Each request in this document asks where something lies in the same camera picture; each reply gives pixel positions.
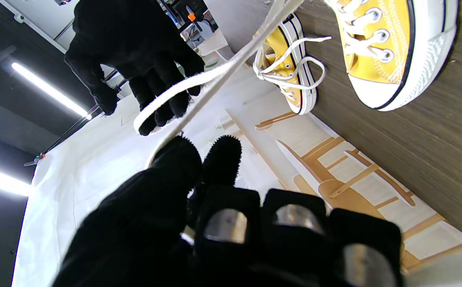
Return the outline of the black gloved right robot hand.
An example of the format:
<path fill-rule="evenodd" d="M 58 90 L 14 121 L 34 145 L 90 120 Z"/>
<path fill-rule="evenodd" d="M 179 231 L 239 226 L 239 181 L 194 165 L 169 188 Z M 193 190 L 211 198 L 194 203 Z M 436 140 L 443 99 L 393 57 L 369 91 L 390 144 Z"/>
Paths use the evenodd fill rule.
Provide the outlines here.
<path fill-rule="evenodd" d="M 140 110 L 185 77 L 204 71 L 204 60 L 156 0 L 80 0 L 73 30 L 65 63 L 105 116 L 115 112 L 118 96 L 102 65 L 129 82 Z"/>

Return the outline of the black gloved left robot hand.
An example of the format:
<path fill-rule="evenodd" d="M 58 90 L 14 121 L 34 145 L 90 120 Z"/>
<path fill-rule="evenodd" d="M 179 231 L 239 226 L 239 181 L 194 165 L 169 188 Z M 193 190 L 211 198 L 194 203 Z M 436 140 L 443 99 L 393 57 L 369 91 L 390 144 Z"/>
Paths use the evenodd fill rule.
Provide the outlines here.
<path fill-rule="evenodd" d="M 241 143 L 176 136 L 77 229 L 53 287 L 402 287 L 402 233 L 322 198 L 235 187 Z"/>

